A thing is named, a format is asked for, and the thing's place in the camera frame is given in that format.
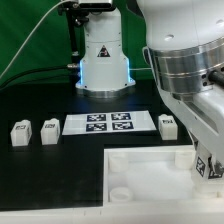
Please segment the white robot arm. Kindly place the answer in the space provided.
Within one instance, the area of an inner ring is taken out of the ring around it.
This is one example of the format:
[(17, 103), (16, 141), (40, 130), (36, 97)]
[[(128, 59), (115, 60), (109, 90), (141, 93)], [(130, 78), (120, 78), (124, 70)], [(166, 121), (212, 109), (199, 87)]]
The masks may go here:
[[(146, 23), (145, 60), (165, 105), (198, 141), (196, 169), (224, 176), (224, 0), (128, 0)], [(78, 0), (86, 52), (78, 90), (120, 92), (133, 82), (113, 0)]]

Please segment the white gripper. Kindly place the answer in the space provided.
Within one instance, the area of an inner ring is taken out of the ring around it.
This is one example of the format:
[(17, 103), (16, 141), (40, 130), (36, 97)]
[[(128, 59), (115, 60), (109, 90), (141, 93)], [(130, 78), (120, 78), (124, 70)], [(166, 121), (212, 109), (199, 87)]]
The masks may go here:
[[(183, 101), (181, 98), (175, 99), (171, 93), (163, 90), (159, 93), (165, 105), (188, 131), (217, 160), (224, 160), (224, 90), (213, 88), (193, 94), (189, 101)], [(210, 157), (208, 162), (208, 178), (222, 178), (224, 166), (213, 157)]]

